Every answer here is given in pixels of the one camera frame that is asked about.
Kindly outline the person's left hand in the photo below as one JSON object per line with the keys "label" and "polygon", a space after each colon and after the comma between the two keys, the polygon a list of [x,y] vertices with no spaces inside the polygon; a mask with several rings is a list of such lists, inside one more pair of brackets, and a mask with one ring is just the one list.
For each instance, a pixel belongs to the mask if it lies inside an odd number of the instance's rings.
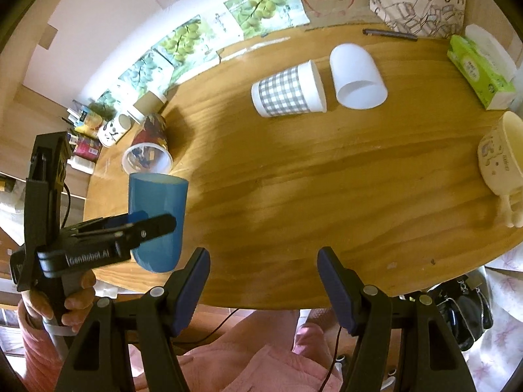
{"label": "person's left hand", "polygon": [[[83,322],[88,316],[94,303],[96,284],[94,272],[88,270],[81,277],[81,289],[70,295],[64,303],[66,312],[61,317],[61,322],[66,327],[71,327],[78,333]],[[48,296],[36,289],[21,293],[18,309],[19,321],[25,322],[29,327],[43,330],[43,321],[54,317]]]}

